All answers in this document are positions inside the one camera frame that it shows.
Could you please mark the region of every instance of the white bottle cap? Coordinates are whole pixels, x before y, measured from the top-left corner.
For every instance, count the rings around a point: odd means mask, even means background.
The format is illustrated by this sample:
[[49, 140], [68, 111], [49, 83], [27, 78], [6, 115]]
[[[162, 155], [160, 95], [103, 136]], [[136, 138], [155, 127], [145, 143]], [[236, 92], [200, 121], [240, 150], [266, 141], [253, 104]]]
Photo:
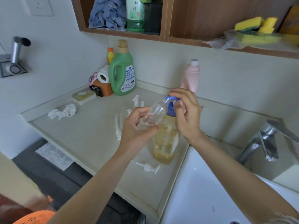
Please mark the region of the white bottle cap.
[[196, 60], [196, 59], [192, 59], [192, 60], [190, 61], [190, 64], [191, 64], [191, 65], [198, 65], [198, 60]]

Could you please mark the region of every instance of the paper sheet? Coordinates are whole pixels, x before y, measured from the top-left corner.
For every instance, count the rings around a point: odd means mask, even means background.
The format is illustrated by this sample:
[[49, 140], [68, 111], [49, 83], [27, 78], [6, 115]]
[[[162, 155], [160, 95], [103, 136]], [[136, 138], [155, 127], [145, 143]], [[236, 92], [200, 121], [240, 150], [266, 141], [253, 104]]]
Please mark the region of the paper sheet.
[[63, 171], [73, 163], [73, 160], [71, 158], [55, 148], [50, 142], [46, 143], [35, 152], [40, 154], [42, 157], [44, 157]]

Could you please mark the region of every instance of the hand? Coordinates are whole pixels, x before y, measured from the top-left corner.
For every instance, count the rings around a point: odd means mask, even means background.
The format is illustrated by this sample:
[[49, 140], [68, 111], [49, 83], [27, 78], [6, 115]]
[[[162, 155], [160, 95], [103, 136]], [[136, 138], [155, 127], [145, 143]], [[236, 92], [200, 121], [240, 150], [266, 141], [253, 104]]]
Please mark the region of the hand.
[[193, 144], [197, 139], [201, 138], [204, 133], [200, 130], [199, 119], [202, 108], [197, 102], [195, 93], [190, 90], [174, 88], [168, 93], [169, 96], [180, 98], [185, 105], [186, 112], [181, 102], [174, 104], [176, 112], [176, 128], [177, 130]]
[[152, 126], [146, 130], [140, 130], [136, 126], [138, 120], [145, 116], [149, 109], [149, 107], [135, 108], [123, 123], [121, 143], [117, 152], [122, 155], [125, 154], [131, 160], [135, 158], [147, 141], [158, 132], [158, 126]]

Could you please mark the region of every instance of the left hand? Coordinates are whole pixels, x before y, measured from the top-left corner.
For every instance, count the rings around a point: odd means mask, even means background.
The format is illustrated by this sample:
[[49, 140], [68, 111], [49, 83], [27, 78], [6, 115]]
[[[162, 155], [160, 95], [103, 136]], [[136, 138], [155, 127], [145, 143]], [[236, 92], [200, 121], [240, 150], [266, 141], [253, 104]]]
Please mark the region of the left hand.
[[147, 141], [158, 132], [158, 126], [152, 126], [146, 130], [140, 130], [136, 126], [138, 120], [145, 116], [149, 109], [149, 107], [135, 108], [123, 123], [121, 143], [117, 152], [128, 156], [131, 160], [141, 151]]

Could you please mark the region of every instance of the plastic bag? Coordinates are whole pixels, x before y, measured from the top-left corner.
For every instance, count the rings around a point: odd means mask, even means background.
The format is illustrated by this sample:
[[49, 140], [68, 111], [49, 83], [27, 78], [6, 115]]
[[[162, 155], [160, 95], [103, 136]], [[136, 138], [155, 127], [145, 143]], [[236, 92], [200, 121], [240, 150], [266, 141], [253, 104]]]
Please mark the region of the plastic bag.
[[210, 45], [213, 49], [242, 49], [251, 46], [259, 49], [299, 52], [297, 46], [283, 39], [283, 34], [228, 30], [224, 32], [224, 36], [211, 41], [203, 41], [203, 43]]

